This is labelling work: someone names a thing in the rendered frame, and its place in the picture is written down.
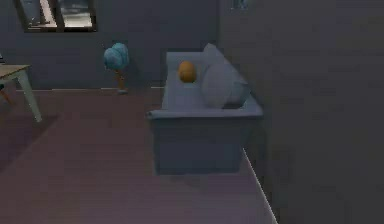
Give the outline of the grey-blue sofa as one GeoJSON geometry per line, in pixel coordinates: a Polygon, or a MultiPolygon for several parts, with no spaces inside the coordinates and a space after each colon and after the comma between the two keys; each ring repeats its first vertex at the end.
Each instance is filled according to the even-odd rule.
{"type": "MultiPolygon", "coordinates": [[[[153,134],[155,172],[182,175],[238,171],[246,142],[263,116],[262,107],[251,94],[237,109],[212,108],[205,103],[201,92],[205,71],[213,64],[231,64],[211,43],[200,52],[168,52],[166,63],[161,108],[146,114],[153,134]],[[180,80],[178,67],[182,61],[194,64],[195,82],[180,80]]],[[[242,76],[241,82],[247,83],[242,76]]]]}

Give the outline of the pale grey cushion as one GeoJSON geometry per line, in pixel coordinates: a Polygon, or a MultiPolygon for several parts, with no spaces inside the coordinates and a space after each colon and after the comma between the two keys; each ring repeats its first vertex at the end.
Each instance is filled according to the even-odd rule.
{"type": "Polygon", "coordinates": [[[210,65],[204,73],[201,92],[205,103],[212,108],[222,108],[241,76],[231,64],[210,65]]]}

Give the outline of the orange ball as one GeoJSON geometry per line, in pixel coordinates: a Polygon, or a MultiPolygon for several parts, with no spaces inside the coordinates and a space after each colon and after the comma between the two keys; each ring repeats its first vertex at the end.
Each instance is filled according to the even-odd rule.
{"type": "Polygon", "coordinates": [[[178,76],[184,83],[193,83],[196,81],[196,69],[192,62],[182,61],[178,67],[178,76]]]}

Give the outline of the grey-blue cushion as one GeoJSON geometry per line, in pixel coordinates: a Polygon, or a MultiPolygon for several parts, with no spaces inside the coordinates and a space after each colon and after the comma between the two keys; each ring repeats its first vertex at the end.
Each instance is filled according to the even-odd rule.
{"type": "Polygon", "coordinates": [[[233,83],[230,95],[224,104],[225,109],[237,109],[243,106],[251,94],[247,83],[236,81],[233,83]]]}

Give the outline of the teal globe floor lamp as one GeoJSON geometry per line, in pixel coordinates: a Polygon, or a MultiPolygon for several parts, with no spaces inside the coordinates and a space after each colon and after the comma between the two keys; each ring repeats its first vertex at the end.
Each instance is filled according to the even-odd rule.
{"type": "Polygon", "coordinates": [[[118,93],[126,94],[127,89],[122,74],[122,70],[129,64],[129,53],[126,45],[123,43],[115,43],[112,47],[107,48],[103,54],[103,63],[106,69],[115,73],[118,83],[118,93]]]}

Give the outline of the dark framed window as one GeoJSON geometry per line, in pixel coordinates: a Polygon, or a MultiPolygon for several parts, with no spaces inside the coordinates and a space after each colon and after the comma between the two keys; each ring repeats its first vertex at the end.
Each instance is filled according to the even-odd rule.
{"type": "Polygon", "coordinates": [[[96,32],[94,0],[12,0],[26,33],[96,32]]]}

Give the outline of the wooden table with white legs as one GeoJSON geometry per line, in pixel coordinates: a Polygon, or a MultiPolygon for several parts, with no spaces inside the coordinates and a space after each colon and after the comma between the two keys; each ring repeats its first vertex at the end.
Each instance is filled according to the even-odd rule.
{"type": "Polygon", "coordinates": [[[12,80],[17,80],[24,92],[24,96],[34,115],[35,120],[37,122],[41,122],[42,115],[28,79],[28,68],[29,65],[0,65],[0,84],[6,84],[12,80]]]}

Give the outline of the small framed wall picture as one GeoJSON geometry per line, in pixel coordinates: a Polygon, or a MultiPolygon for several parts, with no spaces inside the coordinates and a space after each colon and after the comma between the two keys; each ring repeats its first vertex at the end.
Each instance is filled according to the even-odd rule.
{"type": "Polygon", "coordinates": [[[246,10],[248,8],[249,0],[232,0],[232,10],[246,10]]]}

